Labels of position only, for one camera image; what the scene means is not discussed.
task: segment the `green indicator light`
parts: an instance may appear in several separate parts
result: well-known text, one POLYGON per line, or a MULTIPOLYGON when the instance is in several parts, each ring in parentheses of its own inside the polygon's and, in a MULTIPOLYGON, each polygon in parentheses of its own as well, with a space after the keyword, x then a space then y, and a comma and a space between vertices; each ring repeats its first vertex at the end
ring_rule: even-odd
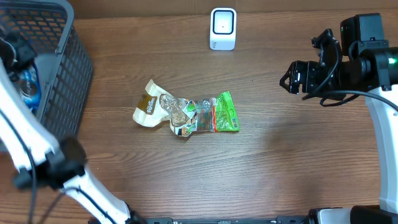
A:
POLYGON ((389 58, 388 59, 388 63, 390 63, 390 64, 395 64, 395 63, 397 63, 397 59, 395 59, 395 58, 389 58))

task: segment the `white metal frame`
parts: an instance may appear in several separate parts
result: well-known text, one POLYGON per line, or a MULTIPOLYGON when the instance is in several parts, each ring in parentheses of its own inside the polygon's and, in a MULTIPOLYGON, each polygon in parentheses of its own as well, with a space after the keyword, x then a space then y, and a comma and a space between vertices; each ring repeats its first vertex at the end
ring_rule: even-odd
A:
MULTIPOLYGON (((47 152, 56 152, 60 146, 55 137, 49 133, 22 102, 4 69, 0 59, 0 109, 21 136, 24 144, 31 150, 34 163, 39 165, 46 161, 47 152)), ((7 121, 0 116, 0 139, 7 147, 17 170, 30 170, 29 158, 7 121)), ((122 200, 117 199, 98 181, 88 167, 85 175, 76 176, 63 184, 60 189, 85 207, 101 223, 111 223, 81 192, 66 190, 76 187, 88 194, 98 206, 116 223, 125 223, 130 218, 130 211, 122 200)))
MULTIPOLYGON (((393 85, 392 91, 383 91, 379 87, 370 93, 398 105, 398 85, 393 85)), ((373 120, 379 149, 380 208, 398 214, 398 111, 373 98, 365 97, 365 102, 373 120)))

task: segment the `green snack bag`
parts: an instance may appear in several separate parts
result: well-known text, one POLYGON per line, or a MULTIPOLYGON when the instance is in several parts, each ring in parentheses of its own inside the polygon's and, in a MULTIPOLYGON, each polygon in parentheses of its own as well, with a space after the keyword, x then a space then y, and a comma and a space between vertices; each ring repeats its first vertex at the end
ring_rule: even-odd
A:
POLYGON ((239 120, 229 91, 216 97, 216 125, 215 132, 218 131, 239 131, 239 120))
POLYGON ((239 131, 231 94, 227 91, 216 98, 195 101, 197 111, 197 131, 239 131))

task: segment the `crumpled snack bag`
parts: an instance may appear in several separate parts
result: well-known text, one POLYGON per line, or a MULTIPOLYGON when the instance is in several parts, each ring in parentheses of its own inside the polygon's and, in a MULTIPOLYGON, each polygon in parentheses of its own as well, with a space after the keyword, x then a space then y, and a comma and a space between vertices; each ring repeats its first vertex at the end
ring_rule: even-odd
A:
POLYGON ((145 127, 154 127, 170 121, 171 130, 178 136, 188 137, 195 131, 239 131, 239 120, 230 93, 216 98, 193 101, 175 98, 150 80, 132 116, 145 127))

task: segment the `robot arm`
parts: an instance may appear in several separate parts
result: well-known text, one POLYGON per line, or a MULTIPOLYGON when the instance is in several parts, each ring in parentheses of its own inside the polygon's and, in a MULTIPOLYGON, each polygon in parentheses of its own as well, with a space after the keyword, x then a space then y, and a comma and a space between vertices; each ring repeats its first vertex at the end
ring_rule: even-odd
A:
POLYGON ((384 39, 380 14, 357 15, 340 27, 343 48, 330 29, 312 38, 313 47, 320 49, 320 61, 293 62, 280 86, 298 94, 302 85, 302 92, 308 93, 303 100, 320 97, 325 107, 365 96, 379 150, 380 205, 312 210, 309 216, 319 224, 391 223, 398 218, 398 48, 389 47, 384 39), (342 61, 343 55, 349 62, 342 61), (346 94, 354 95, 345 98, 346 94), (327 99, 339 102, 326 105, 327 99))
POLYGON ((17 50, 11 49, 11 44, 0 44, 0 139, 19 171, 14 185, 18 189, 32 188, 33 194, 36 186, 49 185, 74 198, 100 223, 144 224, 145 221, 90 172, 84 149, 75 138, 58 141, 29 111, 4 66, 11 66, 12 60, 17 58, 12 54, 17 50))

